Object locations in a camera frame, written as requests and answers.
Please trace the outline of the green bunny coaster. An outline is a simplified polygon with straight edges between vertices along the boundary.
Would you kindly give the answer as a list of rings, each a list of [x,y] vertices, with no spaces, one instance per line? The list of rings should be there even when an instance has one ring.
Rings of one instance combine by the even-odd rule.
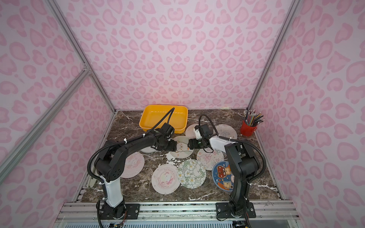
[[[157,152],[157,150],[152,147],[146,147],[146,148],[141,149],[140,151],[143,153],[146,153],[146,154],[151,154],[151,153]]]

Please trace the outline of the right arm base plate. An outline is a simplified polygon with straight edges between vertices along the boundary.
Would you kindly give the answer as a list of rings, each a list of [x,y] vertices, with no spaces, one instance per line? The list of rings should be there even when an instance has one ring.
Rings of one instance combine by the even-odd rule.
[[[226,219],[245,219],[244,214],[234,215],[228,202],[218,202],[215,204],[216,218],[218,220]],[[248,202],[246,205],[246,215],[248,218],[256,218],[256,211],[252,202]]]

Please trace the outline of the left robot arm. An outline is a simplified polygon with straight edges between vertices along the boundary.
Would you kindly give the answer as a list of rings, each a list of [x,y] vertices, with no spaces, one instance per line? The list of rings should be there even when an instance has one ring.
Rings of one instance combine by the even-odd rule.
[[[121,192],[120,177],[128,156],[147,147],[158,151],[174,152],[177,142],[171,139],[175,129],[169,124],[175,108],[170,109],[152,129],[135,138],[122,142],[107,143],[89,159],[86,170],[90,177],[102,185],[104,197],[96,204],[97,218],[102,226],[103,219],[126,219],[127,207]]]

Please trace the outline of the green alpaca coaster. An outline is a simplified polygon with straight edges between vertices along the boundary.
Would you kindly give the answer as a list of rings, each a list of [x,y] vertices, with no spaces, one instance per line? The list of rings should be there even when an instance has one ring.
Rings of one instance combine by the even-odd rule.
[[[193,149],[188,146],[189,138],[186,136],[177,136],[173,139],[177,142],[177,148],[174,152],[169,152],[169,154],[178,159],[188,158],[193,154]]]

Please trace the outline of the pink cartoon coaster back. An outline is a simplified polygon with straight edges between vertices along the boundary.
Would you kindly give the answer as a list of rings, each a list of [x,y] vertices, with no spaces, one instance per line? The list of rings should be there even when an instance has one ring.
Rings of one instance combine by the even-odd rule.
[[[195,135],[195,127],[198,124],[191,124],[189,125],[186,130],[185,130],[185,136],[188,137],[189,139],[196,139],[196,135]]]

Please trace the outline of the green white flower coaster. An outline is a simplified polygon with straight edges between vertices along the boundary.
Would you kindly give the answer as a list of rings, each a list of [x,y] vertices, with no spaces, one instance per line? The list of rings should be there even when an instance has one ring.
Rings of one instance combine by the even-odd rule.
[[[178,167],[178,180],[188,189],[196,189],[203,185],[206,179],[206,169],[198,160],[186,160]]]

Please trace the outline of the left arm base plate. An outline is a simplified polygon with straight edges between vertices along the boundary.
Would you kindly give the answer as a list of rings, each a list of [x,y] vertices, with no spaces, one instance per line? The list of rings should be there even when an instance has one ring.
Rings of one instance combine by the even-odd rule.
[[[112,208],[108,204],[104,204],[101,208],[99,216],[102,220],[111,219],[138,219],[140,204],[122,203],[121,205]]]

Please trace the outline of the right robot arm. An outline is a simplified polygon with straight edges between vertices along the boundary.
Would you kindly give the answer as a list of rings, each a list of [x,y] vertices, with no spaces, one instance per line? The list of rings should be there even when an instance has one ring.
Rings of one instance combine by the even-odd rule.
[[[233,190],[227,203],[216,204],[216,218],[244,218],[246,222],[256,217],[256,211],[248,199],[251,183],[265,172],[266,158],[260,149],[248,141],[222,136],[211,118],[200,115],[195,129],[195,138],[190,139],[191,149],[211,149],[226,153],[231,174],[234,176]]]

